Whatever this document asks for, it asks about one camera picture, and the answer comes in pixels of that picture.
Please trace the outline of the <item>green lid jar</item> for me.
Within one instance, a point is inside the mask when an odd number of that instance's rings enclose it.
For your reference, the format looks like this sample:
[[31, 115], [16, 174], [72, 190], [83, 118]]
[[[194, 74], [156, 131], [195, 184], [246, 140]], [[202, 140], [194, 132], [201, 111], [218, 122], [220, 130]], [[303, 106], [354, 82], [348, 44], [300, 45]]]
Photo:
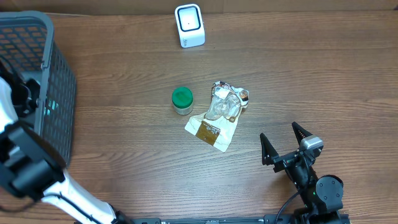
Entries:
[[174, 89], [172, 93], [172, 105], [177, 114], [187, 115], [193, 110], [193, 93], [184, 86]]

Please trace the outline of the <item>beige clear snack bag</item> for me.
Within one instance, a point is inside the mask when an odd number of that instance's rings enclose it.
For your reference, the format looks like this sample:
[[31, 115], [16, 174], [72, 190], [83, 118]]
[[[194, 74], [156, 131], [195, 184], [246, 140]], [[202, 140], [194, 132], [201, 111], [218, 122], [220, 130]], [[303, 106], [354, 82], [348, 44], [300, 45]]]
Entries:
[[249, 104], [249, 91], [217, 81], [211, 88], [211, 103], [202, 114], [191, 116], [185, 130], [198, 139], [226, 152], [239, 117]]

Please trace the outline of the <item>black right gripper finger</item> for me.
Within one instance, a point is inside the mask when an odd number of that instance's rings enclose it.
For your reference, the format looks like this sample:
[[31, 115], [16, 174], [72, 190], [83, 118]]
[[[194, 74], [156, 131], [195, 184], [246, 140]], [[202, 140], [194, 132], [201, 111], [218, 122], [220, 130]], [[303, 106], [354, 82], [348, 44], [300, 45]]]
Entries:
[[292, 123], [292, 129], [294, 131], [298, 144], [300, 146], [306, 146], [308, 144], [308, 140], [311, 139], [310, 136], [312, 136], [312, 133], [301, 127], [301, 125], [296, 122]]
[[260, 140], [262, 147], [262, 164], [267, 166], [274, 164], [274, 160], [279, 157], [279, 154], [264, 133], [260, 134]]

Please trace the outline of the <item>light teal wrapper pack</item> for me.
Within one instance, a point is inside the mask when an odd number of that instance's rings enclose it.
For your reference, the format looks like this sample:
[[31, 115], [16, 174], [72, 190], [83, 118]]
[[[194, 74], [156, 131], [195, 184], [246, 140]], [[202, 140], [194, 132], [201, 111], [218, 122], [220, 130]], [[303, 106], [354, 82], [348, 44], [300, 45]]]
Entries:
[[44, 115], [45, 116], [50, 116], [52, 114], [57, 114], [58, 113], [58, 108], [59, 108], [59, 104], [55, 100], [47, 99], [46, 103], [45, 103]]

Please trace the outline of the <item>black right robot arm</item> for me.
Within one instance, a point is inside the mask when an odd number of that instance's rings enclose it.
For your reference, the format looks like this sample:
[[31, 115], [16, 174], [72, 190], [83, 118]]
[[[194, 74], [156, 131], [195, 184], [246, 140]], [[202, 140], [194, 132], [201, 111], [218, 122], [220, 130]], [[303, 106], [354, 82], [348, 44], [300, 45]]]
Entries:
[[323, 151], [321, 138], [292, 123], [298, 148], [279, 155], [264, 133], [260, 134], [262, 164], [273, 166], [275, 173], [284, 171], [297, 190], [277, 214], [265, 215], [264, 223], [349, 223], [342, 215], [343, 181], [335, 175], [318, 177], [312, 165]]

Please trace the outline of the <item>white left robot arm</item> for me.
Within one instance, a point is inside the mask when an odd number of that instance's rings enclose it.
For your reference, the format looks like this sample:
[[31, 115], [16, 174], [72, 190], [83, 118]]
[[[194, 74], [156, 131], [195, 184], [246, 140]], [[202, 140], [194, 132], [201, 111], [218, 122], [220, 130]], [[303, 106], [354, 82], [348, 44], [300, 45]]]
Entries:
[[63, 157], [25, 120], [35, 114], [39, 90], [35, 80], [24, 81], [1, 58], [1, 187], [15, 197], [32, 200], [16, 212], [43, 202], [63, 210], [77, 223], [131, 223], [123, 212], [80, 186], [68, 173]]

